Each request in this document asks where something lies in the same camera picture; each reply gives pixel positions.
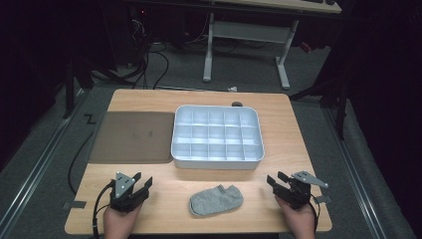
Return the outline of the black metal stand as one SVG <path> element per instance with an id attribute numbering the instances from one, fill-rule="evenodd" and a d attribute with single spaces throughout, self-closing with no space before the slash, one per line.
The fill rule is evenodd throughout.
<path id="1" fill-rule="evenodd" d="M 91 90 L 94 87 L 92 71 L 97 71 L 109 79 L 119 81 L 120 77 L 113 74 L 106 68 L 83 57 L 74 57 L 66 65 L 66 112 L 64 118 L 67 119 L 74 111 L 75 107 L 75 82 L 78 82 L 83 90 Z"/>
<path id="2" fill-rule="evenodd" d="M 348 59 L 332 49 L 327 55 L 314 84 L 290 96 L 291 101 L 305 96 L 320 96 L 319 105 L 324 108 L 336 107 L 334 129 L 340 139 L 344 139 L 343 124 L 346 116 L 345 106 L 349 83 Z"/>

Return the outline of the grey ankle sock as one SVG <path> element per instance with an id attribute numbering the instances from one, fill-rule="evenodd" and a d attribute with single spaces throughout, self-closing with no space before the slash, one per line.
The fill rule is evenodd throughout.
<path id="1" fill-rule="evenodd" d="M 210 216 L 239 208 L 244 202 L 241 191 L 234 185 L 225 188 L 218 185 L 193 194 L 189 209 L 196 216 Z"/>

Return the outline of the person's left hand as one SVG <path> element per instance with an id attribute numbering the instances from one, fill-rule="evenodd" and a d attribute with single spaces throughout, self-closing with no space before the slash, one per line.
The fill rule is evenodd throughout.
<path id="1" fill-rule="evenodd" d="M 104 212 L 104 237 L 105 239 L 128 239 L 142 205 L 132 211 L 123 213 L 108 207 Z"/>

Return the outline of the metal floor rail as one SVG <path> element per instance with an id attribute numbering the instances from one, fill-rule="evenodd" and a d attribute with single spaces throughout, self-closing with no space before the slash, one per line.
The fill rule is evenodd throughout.
<path id="1" fill-rule="evenodd" d="M 345 165 L 347 177 L 351 184 L 353 193 L 356 197 L 360 211 L 369 228 L 370 234 L 372 235 L 372 238 L 386 239 L 385 231 L 379 221 L 372 200 L 369 198 L 366 188 L 358 174 L 358 171 L 352 160 L 351 154 L 349 153 L 349 150 L 347 149 L 344 140 L 341 139 L 337 133 L 333 113 L 331 112 L 331 110 L 328 109 L 322 109 L 321 111 L 325 119 L 327 120 L 328 126 L 330 128 L 331 133 L 333 134 L 333 137 L 335 138 L 336 144 L 341 154 L 341 158 Z"/>
<path id="2" fill-rule="evenodd" d="M 76 104 L 67 113 L 64 91 L 56 104 L 33 126 L 29 135 L 0 172 L 0 238 L 6 238 L 48 169 L 74 111 L 89 91 L 77 90 Z"/>

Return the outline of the brown flat lid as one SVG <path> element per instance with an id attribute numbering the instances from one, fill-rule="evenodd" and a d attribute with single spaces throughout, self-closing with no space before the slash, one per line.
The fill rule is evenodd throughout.
<path id="1" fill-rule="evenodd" d="M 169 163 L 173 124 L 174 113 L 106 112 L 96 130 L 89 162 Z"/>

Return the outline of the white-framed desk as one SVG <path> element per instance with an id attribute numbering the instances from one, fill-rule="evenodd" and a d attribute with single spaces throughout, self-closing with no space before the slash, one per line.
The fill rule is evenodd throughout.
<path id="1" fill-rule="evenodd" d="M 216 7 L 220 3 L 245 6 L 274 7 L 282 10 L 293 10 L 295 13 L 323 13 L 340 14 L 341 8 L 336 0 L 205 0 L 210 6 Z M 286 73 L 285 60 L 299 25 L 293 20 L 289 27 L 267 26 L 252 23 L 238 23 L 229 20 L 215 20 L 214 14 L 208 15 L 207 52 L 205 56 L 203 81 L 208 83 L 212 79 L 213 40 L 225 38 L 247 40 L 265 43 L 283 44 L 281 55 L 275 58 L 280 82 L 284 90 L 290 88 Z"/>

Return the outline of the person's right hand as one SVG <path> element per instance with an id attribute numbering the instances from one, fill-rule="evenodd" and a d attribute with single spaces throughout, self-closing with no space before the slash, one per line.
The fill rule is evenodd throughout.
<path id="1" fill-rule="evenodd" d="M 309 205 L 293 209 L 278 196 L 275 199 L 281 207 L 285 221 L 296 239 L 316 239 L 316 217 Z"/>

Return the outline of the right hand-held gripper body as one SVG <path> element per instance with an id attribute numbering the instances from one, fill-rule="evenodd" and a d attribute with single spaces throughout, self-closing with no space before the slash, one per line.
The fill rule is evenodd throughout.
<path id="1" fill-rule="evenodd" d="M 289 176 L 289 188 L 277 183 L 277 189 L 273 193 L 286 201 L 293 209 L 299 209 L 311 200 L 311 186 L 316 185 L 328 188 L 328 184 L 316 178 L 307 171 L 299 171 Z"/>

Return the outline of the white compartment organizer box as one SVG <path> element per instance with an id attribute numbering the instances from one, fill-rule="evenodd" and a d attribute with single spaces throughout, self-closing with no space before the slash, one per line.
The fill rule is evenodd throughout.
<path id="1" fill-rule="evenodd" d="M 248 107 L 181 106 L 171 155 L 179 168 L 254 170 L 265 155 L 258 114 Z"/>

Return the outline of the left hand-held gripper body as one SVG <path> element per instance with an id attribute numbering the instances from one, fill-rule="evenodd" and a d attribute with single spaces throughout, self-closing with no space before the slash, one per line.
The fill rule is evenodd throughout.
<path id="1" fill-rule="evenodd" d="M 110 194 L 110 207 L 116 211 L 127 213 L 142 204 L 148 197 L 149 191 L 133 191 L 136 182 L 121 172 L 115 174 L 112 191 Z"/>

